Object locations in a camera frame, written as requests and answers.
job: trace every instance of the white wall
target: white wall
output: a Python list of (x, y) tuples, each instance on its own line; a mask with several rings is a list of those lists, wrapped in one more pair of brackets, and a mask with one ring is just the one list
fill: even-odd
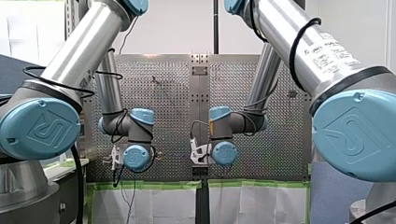
[(63, 43), (63, 2), (0, 1), (0, 54), (47, 65)]
[[(213, 53), (213, 0), (150, 0), (122, 50), (124, 54)], [(114, 48), (120, 49), (125, 33)], [(219, 53), (260, 54), (262, 43), (219, 0)]]
[[(213, 53), (212, 0), (150, 0), (126, 40), (125, 54)], [(260, 54), (261, 41), (219, 0), (219, 52)], [(306, 11), (323, 20), (354, 56), (396, 71), (396, 6), (393, 0), (306, 0)], [(115, 43), (120, 48), (125, 33)], [(0, 1), (0, 53), (46, 65), (63, 43), (63, 2)]]

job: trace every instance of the metal backboard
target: metal backboard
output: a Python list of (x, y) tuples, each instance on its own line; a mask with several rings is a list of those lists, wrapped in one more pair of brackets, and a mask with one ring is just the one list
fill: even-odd
[[(192, 180), (191, 122), (207, 118), (210, 106), (228, 105), (232, 110), (241, 110), (248, 97), (259, 56), (208, 55), (206, 58), (205, 55), (202, 63), (192, 57), (196, 55), (116, 57), (118, 72), (124, 75), (120, 81), (124, 106), (155, 111), (153, 145), (160, 152), (160, 159), (139, 179)], [(203, 69), (198, 65), (207, 66), (207, 76), (198, 78), (192, 72), (194, 67), (196, 71)], [(206, 102), (206, 95), (209, 95), (209, 102)], [(89, 182), (110, 181), (112, 172), (108, 165), (102, 164), (102, 158), (110, 154), (112, 145), (110, 136), (97, 130), (97, 122), (102, 116), (100, 102), (94, 96), (86, 103), (86, 127), (89, 129), (86, 134), (87, 138), (91, 137), (87, 142), (92, 145), (87, 147), (87, 155), (92, 160), (87, 179)], [(268, 130), (253, 137), (237, 134), (234, 137), (239, 150), (236, 165), (230, 173), (211, 165), (211, 177), (306, 180), (311, 146), (308, 107), (308, 97), (294, 85), (284, 66), (271, 98)], [(206, 144), (207, 128), (200, 127), (200, 140)], [(128, 171), (124, 177), (133, 178)]]

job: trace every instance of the electrical wire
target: electrical wire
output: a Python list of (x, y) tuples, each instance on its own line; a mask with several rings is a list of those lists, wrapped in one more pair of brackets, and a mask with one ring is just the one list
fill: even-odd
[(132, 117), (132, 115), (129, 115), (129, 117), (130, 117), (131, 120), (134, 121), (134, 123), (135, 123), (137, 126), (139, 126), (139, 128), (143, 129), (143, 131), (145, 131), (145, 133), (148, 134), (148, 135), (151, 137), (150, 141), (154, 138), (154, 135), (152, 135), (152, 132), (149, 131), (149, 130), (147, 130), (145, 127), (143, 127), (138, 121), (136, 121), (136, 120), (134, 119), (134, 117)]
[(121, 47), (120, 47), (120, 52), (119, 52), (119, 54), (122, 54), (122, 49), (123, 49), (123, 47), (125, 46), (126, 39), (128, 38), (128, 35), (129, 35), (129, 34), (132, 32), (132, 30), (134, 29), (134, 25), (136, 24), (137, 19), (139, 19), (139, 17), (136, 17), (136, 19), (134, 19), (134, 22), (132, 23), (131, 28), (129, 29), (128, 33), (125, 35), (125, 37), (124, 37), (124, 39), (123, 39), (123, 41), (122, 41), (122, 45), (121, 45)]
[(120, 117), (117, 119), (116, 128), (113, 130), (113, 133), (111, 134), (111, 139), (110, 139), (110, 141), (111, 141), (112, 144), (116, 144), (116, 143), (118, 143), (118, 142), (122, 139), (122, 135), (121, 135), (121, 133), (120, 133), (120, 131), (119, 131), (119, 127), (121, 126), (123, 120), (126, 118), (126, 116), (127, 116), (127, 114), (128, 114), (128, 109), (127, 109), (127, 108), (123, 108), (122, 111), (123, 111), (123, 115), (120, 116)]
[(132, 214), (132, 205), (134, 204), (134, 195), (136, 194), (136, 177), (134, 176), (134, 193), (132, 195), (131, 202), (129, 203), (128, 217), (126, 219), (126, 224), (129, 224), (129, 218)]
[(245, 135), (245, 136), (254, 136), (254, 135), (256, 134), (256, 132), (257, 132), (258, 130), (257, 130), (257, 126), (256, 126), (256, 124), (254, 123), (253, 119), (251, 119), (251, 118), (250, 118), (248, 115), (246, 115), (243, 111), (233, 111), (233, 112), (231, 112), (231, 113), (238, 114), (238, 115), (242, 116), (244, 119), (247, 119), (247, 120), (253, 125), (253, 133), (247, 134), (247, 133), (243, 132), (243, 135)]
[(394, 208), (394, 207), (396, 207), (396, 201), (393, 201), (391, 203), (387, 203), (387, 204), (385, 204), (385, 205), (383, 205), (381, 207), (378, 207), (375, 210), (373, 210), (373, 211), (371, 211), (371, 212), (369, 212), (369, 213), (367, 213), (367, 214), (365, 214), (365, 215), (363, 215), (361, 217), (356, 218), (350, 224), (361, 224), (364, 220), (366, 220), (366, 219), (368, 219), (370, 217), (373, 217), (375, 215), (378, 215), (378, 214), (380, 214), (382, 212), (385, 212), (385, 211), (387, 211), (387, 210), (389, 210), (391, 208)]
[(149, 168), (151, 168), (151, 166), (154, 164), (154, 161), (156, 160), (156, 158), (158, 157), (157, 154), (157, 149), (155, 148), (155, 146), (151, 146), (152, 152), (153, 152), (153, 156), (151, 158), (151, 161), (148, 165), (148, 167), (146, 167), (145, 169), (141, 170), (141, 171), (132, 171), (135, 174), (143, 174), (145, 173), (147, 170), (149, 170)]
[(256, 102), (253, 103), (253, 104), (244, 105), (244, 110), (245, 110), (245, 111), (263, 111), (263, 110), (266, 110), (266, 108), (264, 108), (264, 109), (250, 109), (249, 107), (254, 106), (254, 105), (258, 105), (258, 104), (260, 104), (260, 103), (266, 101), (266, 100), (274, 93), (274, 91), (276, 90), (276, 87), (277, 87), (277, 84), (278, 84), (278, 83), (279, 83), (279, 79), (276, 81), (275, 86), (271, 89), (270, 92), (268, 92), (268, 94), (267, 94), (266, 96), (264, 96), (262, 99), (260, 99), (259, 101), (256, 101)]
[(195, 120), (195, 121), (193, 121), (192, 124), (191, 124), (191, 128), (190, 128), (190, 139), (194, 138), (194, 136), (193, 136), (193, 134), (192, 134), (192, 129), (194, 129), (194, 125), (195, 125), (196, 123), (200, 123), (200, 124), (204, 124), (205, 126), (209, 126), (208, 123), (203, 122), (203, 121), (200, 121), (200, 120)]
[(124, 191), (123, 191), (122, 180), (121, 180), (121, 184), (120, 184), (120, 185), (121, 185), (121, 196), (122, 196), (122, 199), (126, 202), (126, 204), (128, 204), (128, 207), (129, 207), (130, 204), (129, 204), (129, 202), (128, 202), (128, 200), (127, 200), (125, 194), (124, 194)]
[(290, 56), (289, 56), (290, 74), (291, 74), (291, 77), (293, 78), (294, 83), (302, 91), (305, 91), (305, 89), (297, 78), (296, 69), (295, 69), (295, 58), (296, 58), (296, 53), (297, 53), (297, 47), (300, 44), (300, 40), (303, 38), (305, 31), (313, 25), (321, 25), (321, 19), (314, 18), (314, 19), (310, 20), (305, 26), (303, 26), (300, 29), (300, 31), (298, 32), (296, 38), (294, 39), (293, 44), (291, 45), (291, 49), (290, 49)]
[(11, 99), (12, 95), (2, 96), (0, 97), (0, 106), (5, 105), (8, 103), (9, 99)]
[(122, 175), (122, 172), (123, 172), (124, 168), (125, 168), (125, 166), (122, 165), (117, 180), (116, 180), (117, 169), (113, 170), (113, 188), (116, 188), (119, 185), (120, 179), (121, 179), (121, 175)]
[(253, 2), (254, 2), (254, 0), (250, 0), (250, 2), (249, 2), (249, 6), (250, 6), (250, 20), (251, 20), (252, 29), (254, 31), (254, 34), (256, 34), (256, 36), (260, 40), (262, 40), (262, 42), (268, 43), (268, 40), (266, 38), (264, 38), (262, 36), (262, 34), (260, 33), (259, 29), (257, 29), (256, 22), (254, 22)]
[(101, 75), (109, 75), (109, 76), (114, 76), (117, 77), (118, 80), (123, 79), (123, 75), (119, 73), (112, 73), (112, 72), (102, 72), (102, 71), (96, 71), (96, 74), (101, 74)]
[(81, 162), (79, 160), (78, 151), (75, 145), (71, 146), (73, 158), (76, 164), (77, 179), (78, 179), (78, 213), (77, 213), (77, 224), (82, 224), (84, 217), (84, 176), (82, 173)]
[(89, 90), (84, 90), (84, 89), (79, 89), (79, 88), (67, 86), (67, 85), (64, 85), (64, 84), (62, 84), (62, 83), (55, 82), (55, 81), (52, 81), (52, 80), (49, 80), (49, 79), (40, 77), (40, 76), (38, 76), (38, 75), (36, 75), (36, 74), (30, 72), (31, 70), (42, 70), (42, 69), (46, 69), (46, 67), (44, 67), (44, 66), (27, 66), (27, 67), (24, 67), (24, 68), (22, 69), (22, 71), (23, 71), (23, 73), (26, 74), (27, 76), (36, 78), (36, 79), (38, 79), (38, 80), (40, 80), (40, 81), (42, 81), (42, 82), (45, 82), (45, 83), (47, 83), (47, 84), (50, 84), (50, 85), (53, 85), (53, 86), (62, 87), (62, 88), (69, 89), (69, 90), (72, 90), (72, 91), (80, 91), (80, 92), (85, 92), (85, 93), (87, 93), (87, 95), (81, 96), (81, 98), (87, 98), (87, 97), (90, 97), (90, 96), (95, 95), (95, 92), (94, 92), (94, 91), (89, 91)]

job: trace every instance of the blue joint cap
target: blue joint cap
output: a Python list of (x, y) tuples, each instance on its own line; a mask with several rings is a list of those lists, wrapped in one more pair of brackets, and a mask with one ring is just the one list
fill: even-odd
[(338, 171), (372, 182), (396, 181), (396, 94), (340, 92), (314, 116), (313, 138)]
[(149, 153), (139, 145), (130, 146), (124, 151), (123, 163), (129, 170), (141, 171), (149, 164)]
[(219, 165), (232, 165), (238, 152), (236, 146), (230, 142), (220, 142), (212, 150), (212, 158)]
[(225, 10), (233, 15), (239, 12), (241, 6), (245, 3), (245, 0), (225, 0)]
[(216, 121), (230, 114), (231, 114), (231, 109), (229, 106), (215, 106), (210, 108), (209, 110), (209, 119), (212, 121)]
[(149, 9), (148, 0), (123, 0), (125, 5), (132, 10), (136, 16), (145, 14)]
[(132, 110), (132, 118), (145, 123), (147, 125), (154, 125), (154, 111), (149, 109), (136, 108)]
[(103, 117), (101, 117), (101, 118), (99, 119), (99, 122), (98, 122), (98, 129), (99, 129), (99, 131), (100, 131), (102, 134), (107, 134), (106, 131), (105, 131), (105, 129), (103, 128)]
[(68, 103), (41, 98), (16, 105), (0, 120), (0, 148), (19, 160), (47, 160), (66, 152), (80, 131)]

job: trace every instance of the white label sticker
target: white label sticker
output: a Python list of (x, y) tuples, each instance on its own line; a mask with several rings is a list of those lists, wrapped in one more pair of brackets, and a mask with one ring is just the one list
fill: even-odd
[(334, 76), (343, 66), (350, 66), (361, 63), (354, 59), (343, 46), (341, 46), (332, 35), (322, 33), (323, 41), (313, 44), (304, 50), (307, 56), (320, 73), (326, 74), (329, 78)]

